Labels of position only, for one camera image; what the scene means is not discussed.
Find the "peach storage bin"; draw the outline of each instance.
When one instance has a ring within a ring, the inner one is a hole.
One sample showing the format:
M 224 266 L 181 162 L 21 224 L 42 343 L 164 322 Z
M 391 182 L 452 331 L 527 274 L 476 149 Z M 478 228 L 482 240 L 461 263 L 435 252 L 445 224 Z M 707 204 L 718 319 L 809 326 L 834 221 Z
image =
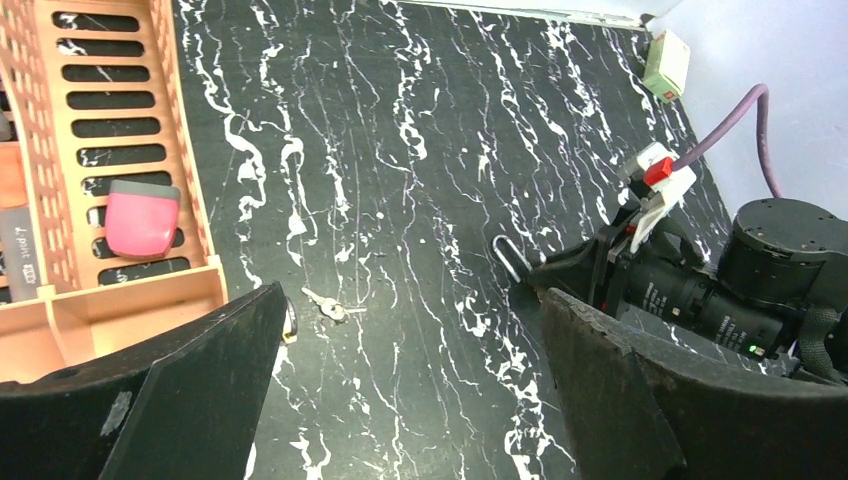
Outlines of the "peach storage bin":
M 0 10 L 42 282 L 37 299 L 0 306 L 0 381 L 26 383 L 190 322 L 227 290 L 185 125 L 171 2 L 0 0 Z M 109 22 L 117 28 L 100 28 Z M 68 48 L 80 44 L 84 55 Z M 96 155 L 124 161 L 86 161 Z M 182 192 L 168 260 L 183 269 L 104 285 L 104 272 L 139 262 L 102 254 L 107 197 L 92 186 L 153 174 Z

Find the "white wall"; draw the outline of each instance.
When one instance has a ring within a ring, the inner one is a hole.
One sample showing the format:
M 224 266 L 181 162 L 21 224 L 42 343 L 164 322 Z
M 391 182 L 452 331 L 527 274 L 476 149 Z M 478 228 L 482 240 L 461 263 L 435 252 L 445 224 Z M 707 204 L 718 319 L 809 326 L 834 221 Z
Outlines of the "white wall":
M 683 0 L 651 22 L 692 48 L 683 106 L 703 138 L 748 89 L 771 90 L 769 147 L 785 196 L 848 219 L 848 1 Z M 731 215 L 768 197 L 755 110 L 705 155 Z
M 643 13 L 662 15 L 680 0 L 406 0 L 431 5 L 485 7 L 498 10 L 590 12 L 638 20 Z

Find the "pink object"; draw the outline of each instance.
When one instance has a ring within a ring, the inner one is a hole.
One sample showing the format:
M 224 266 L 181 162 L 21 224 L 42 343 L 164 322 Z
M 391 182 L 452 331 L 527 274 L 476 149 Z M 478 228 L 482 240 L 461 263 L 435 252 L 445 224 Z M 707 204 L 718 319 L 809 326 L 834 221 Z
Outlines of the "pink object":
M 113 180 L 106 205 L 109 249 L 122 257 L 164 257 L 174 243 L 179 207 L 177 188 Z

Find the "small yellow object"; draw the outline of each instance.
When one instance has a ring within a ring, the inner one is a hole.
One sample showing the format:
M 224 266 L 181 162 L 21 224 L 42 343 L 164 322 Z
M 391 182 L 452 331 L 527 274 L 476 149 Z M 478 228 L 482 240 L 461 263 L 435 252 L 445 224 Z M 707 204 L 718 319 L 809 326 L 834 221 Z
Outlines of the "small yellow object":
M 683 95 L 689 72 L 689 46 L 674 33 L 666 30 L 651 42 L 645 75 L 645 88 L 670 103 Z

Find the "marble surface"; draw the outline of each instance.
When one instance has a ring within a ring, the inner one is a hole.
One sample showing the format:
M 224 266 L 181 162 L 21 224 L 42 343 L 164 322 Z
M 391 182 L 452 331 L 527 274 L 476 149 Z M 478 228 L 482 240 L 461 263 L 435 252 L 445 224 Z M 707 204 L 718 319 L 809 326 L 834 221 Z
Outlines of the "marble surface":
M 624 198 L 616 165 L 693 144 L 639 86 L 646 34 L 363 0 L 175 5 L 231 293 L 280 281 L 299 312 L 246 478 L 577 477 L 538 307 L 487 243 L 588 238 Z M 715 260 L 727 213 L 695 170 L 675 215 Z M 304 286 L 367 311 L 336 324 Z

